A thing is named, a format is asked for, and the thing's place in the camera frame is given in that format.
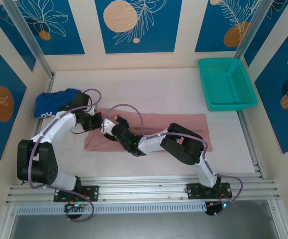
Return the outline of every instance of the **blue cloth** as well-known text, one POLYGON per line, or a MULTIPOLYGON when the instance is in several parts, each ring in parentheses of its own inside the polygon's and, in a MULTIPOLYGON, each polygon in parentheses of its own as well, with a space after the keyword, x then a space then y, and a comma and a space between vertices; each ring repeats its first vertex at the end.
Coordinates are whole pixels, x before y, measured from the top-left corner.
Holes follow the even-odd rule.
POLYGON ((36 108, 34 117, 45 118, 56 115, 61 106, 74 100, 76 92, 81 91, 69 88, 65 91, 59 91, 55 93, 42 93, 35 100, 36 108))

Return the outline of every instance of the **pink cloth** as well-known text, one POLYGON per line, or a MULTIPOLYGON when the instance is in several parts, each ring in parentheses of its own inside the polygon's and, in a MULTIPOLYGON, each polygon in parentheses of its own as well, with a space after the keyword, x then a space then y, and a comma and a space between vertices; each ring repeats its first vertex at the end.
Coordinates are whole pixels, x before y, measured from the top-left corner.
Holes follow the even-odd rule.
MULTIPOLYGON (((104 117, 108 109, 99 109, 104 117)), ((129 123, 131 133, 141 135, 141 121, 139 115, 134 112, 127 112, 114 109, 109 113, 108 119, 114 121, 114 116, 119 115, 126 119, 129 123)), ((168 129, 171 123, 177 123, 180 126, 187 128, 202 138, 208 143, 208 151, 212 151, 210 143, 206 114, 141 114, 144 122, 144 132, 146 135, 162 132, 168 129)), ((118 142, 110 141, 104 138, 100 129, 90 131, 84 141, 84 148, 88 151, 97 152, 124 152, 125 150, 118 142)))

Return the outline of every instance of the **green plastic basket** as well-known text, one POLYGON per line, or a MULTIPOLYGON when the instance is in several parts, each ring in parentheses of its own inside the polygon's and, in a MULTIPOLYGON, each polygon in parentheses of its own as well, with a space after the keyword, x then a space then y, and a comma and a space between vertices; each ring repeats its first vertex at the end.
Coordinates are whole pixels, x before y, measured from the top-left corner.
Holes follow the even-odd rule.
POLYGON ((210 111, 240 111, 257 104, 255 92, 239 59, 201 59, 198 66, 210 111))

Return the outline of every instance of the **plastic basket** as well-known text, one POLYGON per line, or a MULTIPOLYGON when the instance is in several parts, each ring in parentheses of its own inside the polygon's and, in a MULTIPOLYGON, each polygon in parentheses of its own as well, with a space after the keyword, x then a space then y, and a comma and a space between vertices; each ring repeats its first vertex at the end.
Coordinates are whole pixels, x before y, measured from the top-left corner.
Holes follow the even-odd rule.
POLYGON ((257 104, 255 92, 239 59, 201 59, 198 66, 210 111, 240 111, 257 104))

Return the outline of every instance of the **metal frame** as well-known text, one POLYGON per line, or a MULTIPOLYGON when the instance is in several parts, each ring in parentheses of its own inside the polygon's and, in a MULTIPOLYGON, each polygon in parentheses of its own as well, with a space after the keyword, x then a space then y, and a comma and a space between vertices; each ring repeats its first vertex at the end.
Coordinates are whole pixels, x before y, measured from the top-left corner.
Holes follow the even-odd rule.
MULTIPOLYGON (((48 65, 41 48, 37 44, 15 3, 12 0, 1 1, 42 69, 50 76, 51 81, 47 92, 51 92, 54 83, 54 73, 48 65)), ((272 2, 273 0, 263 0, 258 7, 250 26, 236 50, 235 58, 243 57, 272 2)), ((237 200, 267 200, 279 237, 281 239, 288 239, 288 217, 279 198, 275 183, 273 180, 265 178, 243 112, 239 111, 237 115, 255 169, 255 173, 231 174, 231 176, 239 177, 244 183, 244 190, 237 200)), ((36 134, 41 130, 42 121, 43 120, 40 119, 38 122, 36 134)), ((196 175, 82 178, 83 185, 100 186, 99 201, 95 202, 95 207, 106 209, 117 208, 119 206, 124 208, 124 205, 130 204, 136 204, 137 206, 157 205, 158 207, 173 205, 178 209, 183 205, 190 205, 192 203, 204 205, 206 201, 214 201, 188 200, 187 193, 185 192, 186 184, 198 182, 199 180, 196 175)), ((240 187, 239 182, 233 179, 223 179, 223 182, 229 182, 231 184, 232 193, 233 196, 235 196, 240 187)), ((17 212, 24 213, 24 211, 26 211, 31 214, 43 212, 51 214, 53 213, 52 210, 61 208, 63 203, 53 202, 53 194, 54 190, 48 188, 31 190, 27 183, 12 186, 7 198, 4 217, 0 219, 0 239, 10 237, 17 212)), ((193 209, 188 206, 186 210, 196 211, 196 208, 193 209)), ((134 210, 122 210, 120 212, 130 213, 133 211, 134 210)))
POLYGON ((19 8, 16 6, 13 0, 1 0, 3 7, 10 16, 17 30, 21 34, 22 38, 26 42, 30 51, 36 58, 37 62, 41 65, 43 72, 51 79, 54 75, 49 63, 47 62, 43 51, 41 50, 38 42, 32 34, 28 24, 23 18, 19 8))

